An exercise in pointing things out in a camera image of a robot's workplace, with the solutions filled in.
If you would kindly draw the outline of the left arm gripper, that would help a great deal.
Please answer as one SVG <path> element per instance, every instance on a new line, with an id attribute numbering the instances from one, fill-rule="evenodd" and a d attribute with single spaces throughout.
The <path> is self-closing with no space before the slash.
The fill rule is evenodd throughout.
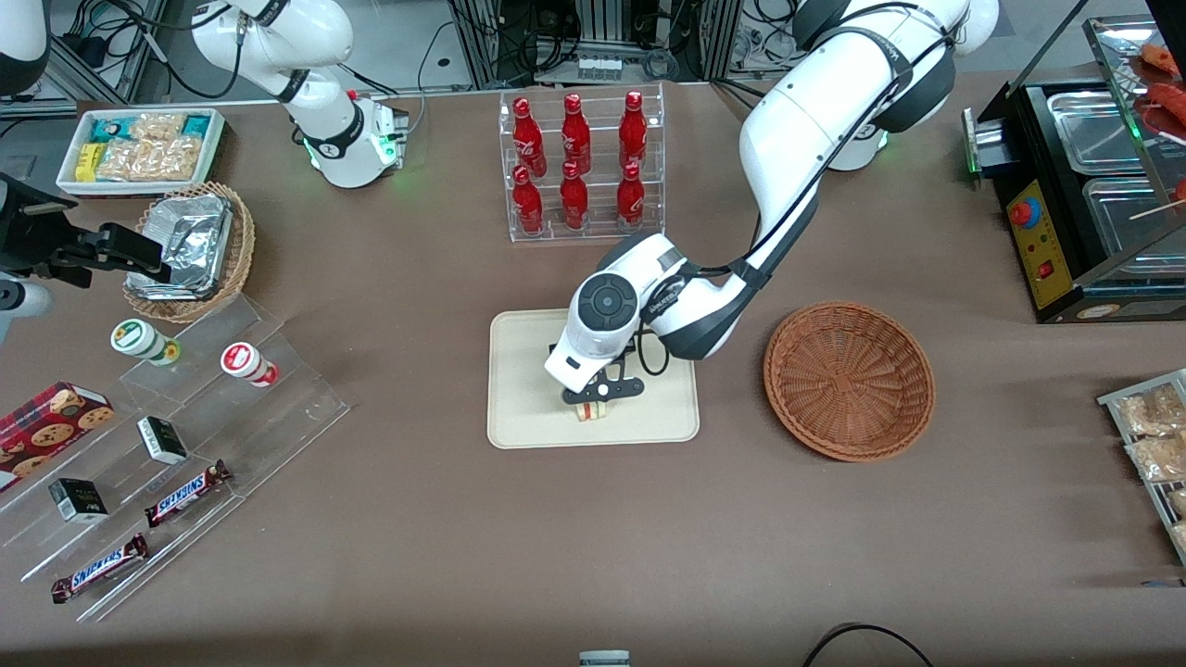
<path id="1" fill-rule="evenodd" d="M 546 369 L 563 385 L 561 400 L 569 406 L 593 404 L 597 396 L 601 401 L 614 401 L 619 398 L 637 398 L 645 390 L 644 381 L 626 371 L 626 361 L 631 352 L 637 351 L 636 342 L 627 342 L 616 358 L 580 358 L 563 354 L 560 345 L 549 347 Z M 587 380 L 581 390 L 573 390 L 568 381 Z"/>

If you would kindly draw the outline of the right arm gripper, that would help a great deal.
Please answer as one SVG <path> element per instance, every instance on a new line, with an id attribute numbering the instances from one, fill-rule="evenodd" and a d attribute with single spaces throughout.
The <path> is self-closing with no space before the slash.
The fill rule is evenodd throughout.
<path id="1" fill-rule="evenodd" d="M 153 282 L 172 282 L 172 267 L 164 260 L 162 244 L 115 222 L 97 231 L 81 231 L 65 211 L 74 201 L 28 186 L 8 174 L 4 182 L 1 210 L 1 269 L 17 277 L 42 277 L 60 282 L 89 282 L 93 271 L 129 271 Z M 81 267 L 68 263 L 62 253 L 82 239 L 85 252 Z"/>

